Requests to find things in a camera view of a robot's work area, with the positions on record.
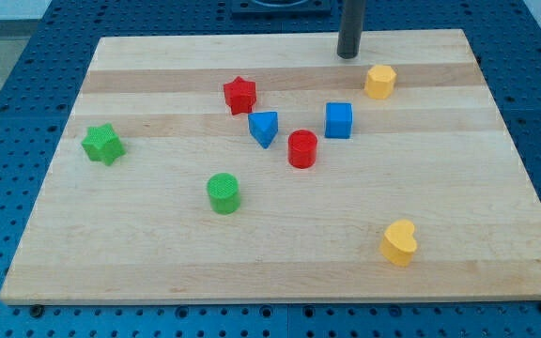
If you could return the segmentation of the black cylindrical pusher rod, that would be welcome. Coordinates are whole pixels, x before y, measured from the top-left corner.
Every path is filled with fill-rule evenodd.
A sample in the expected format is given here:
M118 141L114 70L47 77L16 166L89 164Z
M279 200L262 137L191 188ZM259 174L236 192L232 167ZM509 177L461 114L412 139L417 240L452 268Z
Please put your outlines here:
M336 53L343 59L356 57L360 50L366 0L344 0Z

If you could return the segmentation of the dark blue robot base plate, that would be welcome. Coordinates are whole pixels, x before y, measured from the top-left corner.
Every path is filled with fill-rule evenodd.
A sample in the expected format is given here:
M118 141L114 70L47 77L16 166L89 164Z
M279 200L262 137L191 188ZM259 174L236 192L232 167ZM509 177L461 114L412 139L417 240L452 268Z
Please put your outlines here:
M230 0L227 6L235 18L254 15L329 15L332 0Z

